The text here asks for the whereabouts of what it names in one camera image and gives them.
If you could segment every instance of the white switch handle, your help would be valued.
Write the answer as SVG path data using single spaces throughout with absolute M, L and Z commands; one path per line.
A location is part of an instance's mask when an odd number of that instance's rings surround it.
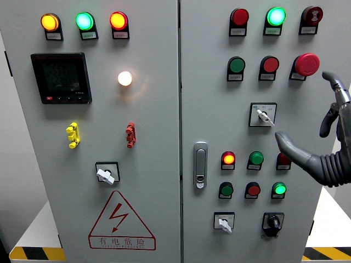
M 98 170 L 97 176 L 100 180 L 107 182 L 109 185 L 112 185 L 115 182 L 115 178 L 111 176 L 109 171 Z
M 262 112 L 260 109 L 257 109 L 257 113 L 258 113 L 258 116 L 260 117 L 260 119 L 263 120 L 264 122 L 268 123 L 269 126 L 271 126 L 271 127 L 275 126 L 267 114 Z
M 231 234 L 231 227 L 228 225 L 228 222 L 222 219 L 218 219 L 218 220 L 219 220 L 220 227 L 228 234 Z

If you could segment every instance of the indicator light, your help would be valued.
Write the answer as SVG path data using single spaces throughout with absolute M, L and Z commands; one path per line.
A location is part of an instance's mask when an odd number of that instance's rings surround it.
M 231 199 L 231 196 L 234 192 L 233 185 L 230 182 L 223 182 L 219 186 L 219 199 Z
M 234 170 L 235 169 L 235 154 L 233 152 L 227 151 L 222 153 L 220 159 L 221 170 Z
M 285 21 L 286 13 L 284 8 L 273 7 L 268 10 L 265 16 L 263 29 L 264 36 L 280 36 L 282 25 Z
M 289 79 L 305 81 L 306 77 L 317 72 L 319 65 L 319 58 L 313 53 L 305 53 L 298 56 L 292 65 Z
M 64 40 L 61 21 L 57 15 L 53 13 L 43 14 L 40 19 L 40 24 L 44 28 L 46 40 Z
M 268 11 L 267 21 L 272 26 L 280 26 L 285 21 L 285 10 L 281 7 L 274 7 Z
M 287 158 L 283 153 L 279 153 L 276 158 L 276 170 L 290 170 L 291 160 Z
M 82 40 L 99 38 L 95 20 L 90 13 L 82 12 L 77 14 L 76 24 L 79 28 Z
M 248 11 L 242 8 L 236 8 L 230 14 L 229 19 L 229 36 L 246 36 L 248 22 Z
M 264 161 L 264 158 L 261 152 L 258 152 L 258 151 L 252 152 L 248 157 L 247 169 L 261 170 L 263 161 Z
M 299 35 L 317 34 L 318 24 L 323 18 L 323 10 L 320 7 L 307 7 L 301 14 Z
M 276 182 L 272 186 L 271 199 L 284 199 L 286 193 L 286 185 L 283 182 Z
M 89 13 L 83 12 L 76 16 L 76 24 L 81 30 L 89 30 L 94 25 L 94 19 Z
M 133 79 L 132 74 L 128 71 L 122 71 L 118 75 L 118 82 L 122 86 L 129 86 L 132 82 L 132 79 Z
M 59 28 L 59 19 L 54 14 L 44 14 L 40 20 L 42 27 L 47 31 L 55 31 Z
M 261 188 L 256 182 L 249 182 L 245 189 L 245 199 L 257 199 Z
M 239 56 L 234 56 L 228 61 L 227 81 L 244 80 L 245 61 Z
M 274 81 L 276 71 L 279 67 L 279 60 L 274 56 L 266 56 L 262 59 L 259 68 L 259 81 Z
M 110 16 L 110 24 L 115 30 L 122 30 L 128 25 L 128 18 L 122 12 L 114 12 Z
M 127 15 L 121 11 L 113 12 L 110 16 L 113 39 L 129 39 L 129 25 Z

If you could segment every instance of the warning triangle sign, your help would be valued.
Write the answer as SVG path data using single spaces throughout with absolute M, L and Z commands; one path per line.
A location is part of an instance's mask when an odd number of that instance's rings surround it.
M 113 191 L 89 234 L 90 248 L 156 250 L 156 238 L 137 212 Z

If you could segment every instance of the power meter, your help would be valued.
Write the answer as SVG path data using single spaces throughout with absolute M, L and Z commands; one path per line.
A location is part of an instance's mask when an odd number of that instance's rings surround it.
M 43 104 L 90 104 L 84 53 L 32 54 L 31 60 Z

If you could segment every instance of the red indicator light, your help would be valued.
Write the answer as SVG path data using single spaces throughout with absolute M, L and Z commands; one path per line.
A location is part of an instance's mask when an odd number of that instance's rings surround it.
M 317 72 L 319 64 L 319 58 L 315 54 L 306 53 L 298 57 L 295 69 L 301 76 L 308 77 Z
M 230 165 L 235 163 L 235 155 L 232 152 L 224 152 L 222 154 L 222 161 L 223 163 Z
M 248 22 L 248 11 L 246 9 L 235 9 L 231 15 L 231 19 L 237 26 L 243 26 Z
M 115 30 L 123 30 L 128 25 L 128 18 L 125 13 L 117 11 L 111 14 L 110 24 Z
M 278 161 L 282 165 L 290 165 L 291 160 L 287 158 L 283 153 L 278 154 Z
M 307 7 L 302 13 L 302 19 L 310 26 L 316 26 L 323 18 L 320 7 Z
M 259 193 L 261 193 L 261 189 L 258 186 L 252 186 L 247 192 L 250 196 L 257 196 Z
M 268 73 L 272 73 L 276 71 L 279 67 L 279 61 L 277 58 L 270 57 L 265 60 L 263 63 L 263 68 L 266 70 Z

